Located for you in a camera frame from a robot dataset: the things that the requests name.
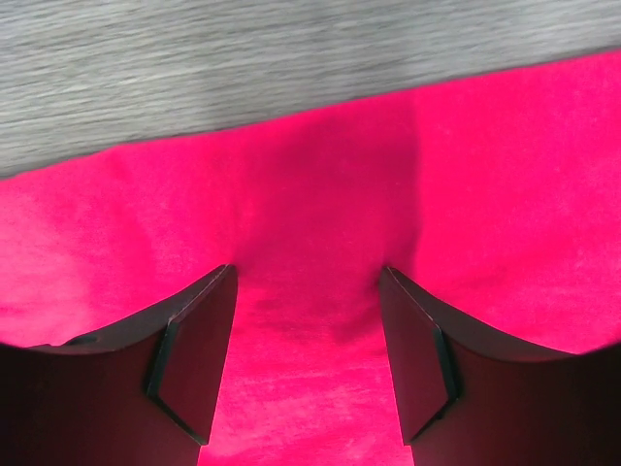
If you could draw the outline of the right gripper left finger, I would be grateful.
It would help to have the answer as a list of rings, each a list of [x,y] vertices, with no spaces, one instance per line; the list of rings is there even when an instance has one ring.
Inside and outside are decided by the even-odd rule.
[[[238,274],[60,346],[1,348],[5,465],[194,465],[209,441]]]

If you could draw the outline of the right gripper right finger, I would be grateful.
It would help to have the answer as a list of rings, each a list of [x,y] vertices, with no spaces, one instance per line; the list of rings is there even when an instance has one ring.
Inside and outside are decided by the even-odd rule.
[[[400,271],[379,279],[404,443],[418,465],[616,465],[620,347],[537,345],[444,303]]]

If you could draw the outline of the red t shirt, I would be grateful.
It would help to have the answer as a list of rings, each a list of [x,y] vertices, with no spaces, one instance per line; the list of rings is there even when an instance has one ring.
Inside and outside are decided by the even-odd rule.
[[[567,352],[620,337],[620,54],[118,146],[1,184],[1,338],[61,344],[224,263],[203,465],[409,465],[377,281]]]

